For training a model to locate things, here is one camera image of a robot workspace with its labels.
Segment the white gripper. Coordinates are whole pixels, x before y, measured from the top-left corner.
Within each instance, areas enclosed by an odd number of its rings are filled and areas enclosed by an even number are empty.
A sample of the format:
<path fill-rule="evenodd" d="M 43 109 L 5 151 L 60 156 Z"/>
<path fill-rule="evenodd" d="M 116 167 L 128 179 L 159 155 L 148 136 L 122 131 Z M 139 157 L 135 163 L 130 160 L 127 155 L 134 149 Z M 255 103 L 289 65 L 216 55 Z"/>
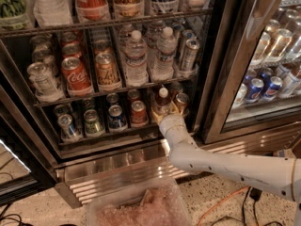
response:
<path fill-rule="evenodd" d="M 171 149 L 180 144 L 188 144 L 190 138 L 179 108 L 173 106 L 172 112 L 174 114 L 166 116 L 158 114 L 155 110 L 151 111 L 152 119 L 159 124 L 159 130 Z"/>

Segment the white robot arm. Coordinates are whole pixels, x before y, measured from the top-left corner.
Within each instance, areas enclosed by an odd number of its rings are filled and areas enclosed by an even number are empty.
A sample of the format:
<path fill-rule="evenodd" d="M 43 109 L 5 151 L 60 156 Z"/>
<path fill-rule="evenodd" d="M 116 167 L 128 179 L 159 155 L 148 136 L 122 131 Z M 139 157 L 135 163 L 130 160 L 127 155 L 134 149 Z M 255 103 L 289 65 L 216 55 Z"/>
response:
<path fill-rule="evenodd" d="M 207 171 L 297 202 L 294 226 L 301 224 L 301 160 L 298 158 L 212 153 L 200 149 L 177 112 L 154 115 L 168 146 L 169 162 L 189 173 Z"/>

